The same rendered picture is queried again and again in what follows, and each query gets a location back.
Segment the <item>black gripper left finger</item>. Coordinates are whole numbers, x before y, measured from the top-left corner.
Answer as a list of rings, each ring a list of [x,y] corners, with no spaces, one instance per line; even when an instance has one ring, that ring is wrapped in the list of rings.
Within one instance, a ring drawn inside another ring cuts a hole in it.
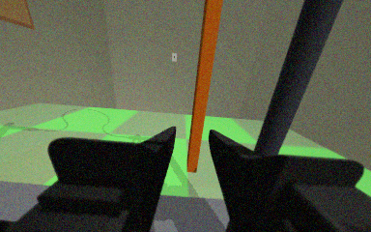
[[[63,137],[47,151],[58,180],[67,175],[128,182],[135,231],[150,232],[175,138],[176,127],[141,143]]]

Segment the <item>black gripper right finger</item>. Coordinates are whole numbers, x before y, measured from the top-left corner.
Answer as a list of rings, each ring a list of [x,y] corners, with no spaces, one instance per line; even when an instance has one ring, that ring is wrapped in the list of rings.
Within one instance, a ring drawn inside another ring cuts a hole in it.
[[[351,183],[364,166],[350,159],[275,155],[265,157],[216,130],[209,145],[233,232],[261,232],[287,181]]]

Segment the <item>orange handle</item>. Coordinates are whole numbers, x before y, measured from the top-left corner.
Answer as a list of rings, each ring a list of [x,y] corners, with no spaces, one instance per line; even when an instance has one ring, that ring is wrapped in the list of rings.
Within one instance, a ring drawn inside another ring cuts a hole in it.
[[[197,172],[223,0],[205,0],[186,172]]]

